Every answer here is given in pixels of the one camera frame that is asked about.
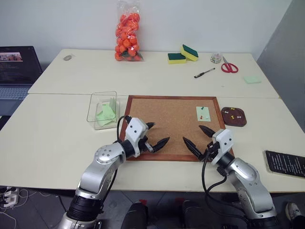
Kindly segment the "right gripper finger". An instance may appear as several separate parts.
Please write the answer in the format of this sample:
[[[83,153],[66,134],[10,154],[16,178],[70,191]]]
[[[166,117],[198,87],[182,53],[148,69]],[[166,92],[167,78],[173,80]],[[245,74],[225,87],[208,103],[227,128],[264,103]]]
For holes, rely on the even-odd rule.
[[[209,138],[212,138],[213,135],[215,134],[215,131],[210,129],[209,127],[207,126],[204,126],[204,125],[199,125],[199,128],[209,137]]]
[[[183,137],[183,141],[188,148],[188,150],[199,160],[203,160],[203,154],[200,152],[200,150],[196,147],[196,145],[186,137]]]

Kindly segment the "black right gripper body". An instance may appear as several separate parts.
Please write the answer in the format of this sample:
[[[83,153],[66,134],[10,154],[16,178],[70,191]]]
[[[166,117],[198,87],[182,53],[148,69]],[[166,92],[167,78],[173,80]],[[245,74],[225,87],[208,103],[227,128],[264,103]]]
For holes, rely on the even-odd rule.
[[[199,156],[199,161],[203,162],[207,160],[207,162],[212,162],[212,160],[217,156],[219,149],[219,142],[210,142],[207,145],[205,152]]]

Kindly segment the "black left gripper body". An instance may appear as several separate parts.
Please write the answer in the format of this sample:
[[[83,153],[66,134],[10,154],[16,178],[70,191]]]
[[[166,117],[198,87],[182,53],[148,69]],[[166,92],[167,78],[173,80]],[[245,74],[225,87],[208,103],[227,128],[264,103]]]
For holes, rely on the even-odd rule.
[[[153,147],[148,143],[148,137],[146,136],[147,133],[148,133],[148,130],[145,130],[140,135],[140,140],[139,140],[139,151],[140,151],[140,153],[143,153],[145,151],[149,151],[151,153],[154,152]]]

